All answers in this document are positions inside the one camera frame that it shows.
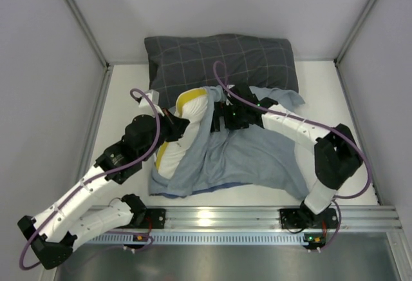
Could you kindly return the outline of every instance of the pillowcase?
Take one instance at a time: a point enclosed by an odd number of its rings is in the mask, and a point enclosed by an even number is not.
[[[213,63],[226,64],[229,83],[299,91],[292,46],[287,39],[239,34],[208,37],[147,37],[149,87],[159,92],[159,106],[173,107],[184,91],[217,86]],[[224,75],[218,66],[220,77]]]

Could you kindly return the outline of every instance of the wrinkled cloth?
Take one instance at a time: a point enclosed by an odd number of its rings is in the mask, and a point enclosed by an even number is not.
[[[250,125],[244,130],[211,133],[214,103],[225,101],[220,86],[205,87],[209,95],[207,111],[199,132],[170,179],[154,167],[149,182],[151,195],[186,197],[245,184],[283,189],[303,200],[308,188],[295,159],[295,142],[274,131]],[[304,104],[291,90],[250,87],[260,100],[270,97],[293,111]]]

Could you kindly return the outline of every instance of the white robotic arm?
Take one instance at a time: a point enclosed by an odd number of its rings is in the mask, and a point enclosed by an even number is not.
[[[150,91],[146,97],[157,104],[158,92]],[[159,115],[160,125],[157,125],[153,107],[146,98],[139,101],[140,111],[152,115],[135,117],[126,126],[122,139],[108,147],[66,194],[43,212],[34,217],[25,216],[18,222],[46,269],[64,262],[79,246],[95,236],[120,226],[131,224],[137,227],[143,221],[146,208],[134,194],[124,195],[113,200],[110,207],[82,217],[107,192],[142,168],[138,159],[145,161],[154,153],[155,149],[151,153],[148,150],[154,144],[155,134],[159,134],[155,144],[158,148],[165,141],[181,138],[189,124],[187,119],[175,117],[154,105]]]
[[[284,113],[285,116],[262,114],[262,111],[228,96],[229,102],[223,103],[222,109],[214,112],[215,130],[220,128],[217,123],[220,123],[221,116],[225,119],[225,127],[230,130],[257,124],[267,130],[283,134],[314,154],[318,180],[299,211],[299,216],[305,218],[305,224],[310,224],[315,216],[321,214],[330,205],[337,190],[355,173],[362,161],[350,147],[336,139],[328,130],[306,124],[304,119],[299,121],[290,118],[290,112],[272,99],[258,101],[246,84],[236,85],[231,90],[258,106]],[[157,104],[157,92],[151,91],[148,96],[149,100]],[[140,101],[141,111],[153,114],[153,108],[150,107],[146,99]],[[189,121],[175,117],[157,106],[155,109],[160,114],[160,137],[156,147],[165,141],[177,141],[181,138]],[[340,124],[337,128],[353,140],[347,127]],[[152,115],[137,116],[126,127],[122,140],[108,147],[74,187],[48,209],[34,217],[25,216],[19,221],[20,230],[31,241],[32,249],[46,269],[58,266],[79,246],[110,229],[128,224],[139,226],[145,215],[145,206],[134,194],[115,199],[108,208],[83,216],[108,191],[116,188],[142,168],[141,162],[134,161],[151,147],[155,131],[156,123]],[[86,183],[97,175],[101,177]]]

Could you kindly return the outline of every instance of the metal plate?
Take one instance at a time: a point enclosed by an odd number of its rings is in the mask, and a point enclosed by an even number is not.
[[[153,232],[157,245],[214,245],[214,246],[301,246],[304,235],[284,233],[162,233]],[[89,244],[144,244],[133,235],[103,234]]]
[[[55,281],[396,281],[385,234],[341,234],[325,251],[301,246],[153,246],[146,251],[86,245],[68,260]]]

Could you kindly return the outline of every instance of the bed surface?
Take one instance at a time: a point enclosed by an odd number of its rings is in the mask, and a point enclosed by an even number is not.
[[[300,106],[296,113],[330,126],[336,126],[338,123],[346,124],[355,133],[333,62],[297,61],[295,65],[299,93],[306,101],[306,104]],[[114,67],[93,149],[93,162],[105,148],[119,140],[126,125],[139,114],[136,102],[129,96],[130,89],[147,90],[148,87],[149,66],[147,64],[116,65]],[[316,180],[313,155],[298,145],[295,152],[297,163],[306,179],[308,188],[311,189]],[[251,185],[221,189],[213,193],[194,195],[185,199],[149,196],[148,180],[152,163],[151,161],[144,163],[141,171],[129,178],[114,192],[108,194],[106,199],[97,205],[108,205],[112,198],[127,193],[135,193],[140,196],[147,206],[287,206],[300,204],[298,200],[283,190]],[[363,166],[346,181],[339,194],[354,194],[363,187],[365,181],[366,169]],[[357,199],[338,200],[338,202],[343,205],[378,204],[373,188],[369,188],[365,194]]]

